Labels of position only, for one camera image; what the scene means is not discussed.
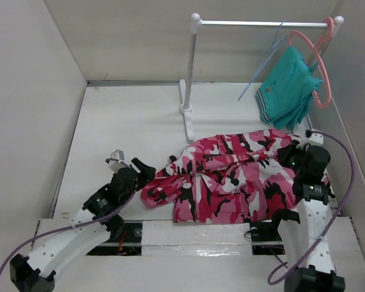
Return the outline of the pink camouflage trousers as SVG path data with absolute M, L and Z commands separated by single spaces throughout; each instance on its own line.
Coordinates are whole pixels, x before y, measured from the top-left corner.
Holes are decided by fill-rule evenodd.
M 175 222 L 241 224 L 296 206 L 295 174 L 277 152 L 300 136 L 269 129 L 219 134 L 188 145 L 141 190 L 146 208 L 173 203 Z

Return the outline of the blue wire hanger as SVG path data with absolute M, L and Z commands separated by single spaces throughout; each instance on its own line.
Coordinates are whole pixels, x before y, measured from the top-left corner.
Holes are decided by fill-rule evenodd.
M 261 71 L 265 68 L 267 63 L 270 61 L 270 59 L 273 58 L 274 54 L 283 46 L 285 40 L 287 39 L 287 34 L 282 35 L 280 38 L 278 38 L 278 34 L 283 27 L 284 20 L 281 21 L 279 27 L 277 28 L 276 34 L 273 38 L 273 41 L 271 43 L 270 50 L 268 52 L 268 55 L 264 58 L 264 60 L 261 62 L 260 66 L 257 68 L 253 76 L 251 77 L 250 81 L 247 83 L 245 88 L 243 89 L 242 93 L 239 95 L 237 101 L 239 102 L 243 96 L 246 94 L 250 86 L 255 82 L 256 78 L 259 76 Z

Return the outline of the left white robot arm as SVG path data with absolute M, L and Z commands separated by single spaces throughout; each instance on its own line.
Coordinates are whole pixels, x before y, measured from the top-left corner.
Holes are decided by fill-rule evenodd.
M 83 203 L 67 226 L 46 232 L 50 240 L 27 255 L 11 256 L 10 280 L 18 291 L 53 291 L 66 268 L 99 244 L 123 236 L 119 213 L 155 178 L 156 169 L 138 158 L 130 164 L 117 158 L 106 162 L 113 171 L 111 181 Z

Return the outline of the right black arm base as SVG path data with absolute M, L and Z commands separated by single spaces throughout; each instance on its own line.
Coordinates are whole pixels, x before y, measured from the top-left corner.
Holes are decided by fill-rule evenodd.
M 253 222 L 246 233 L 254 256 L 284 255 L 282 239 L 271 220 Z

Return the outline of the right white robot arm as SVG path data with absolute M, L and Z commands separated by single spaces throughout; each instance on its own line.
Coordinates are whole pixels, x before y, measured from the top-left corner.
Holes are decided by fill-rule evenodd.
M 332 214 L 329 187 L 323 182 L 329 152 L 293 141 L 278 151 L 277 159 L 295 174 L 295 207 L 278 210 L 269 224 L 271 236 L 282 240 L 289 267 L 284 290 L 344 291 L 345 280 L 335 271 L 329 240 L 323 233 Z

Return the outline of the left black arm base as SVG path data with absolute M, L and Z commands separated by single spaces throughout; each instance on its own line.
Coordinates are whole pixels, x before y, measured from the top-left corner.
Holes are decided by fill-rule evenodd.
M 141 256 L 143 221 L 126 221 L 118 239 L 109 239 L 87 253 L 88 256 Z

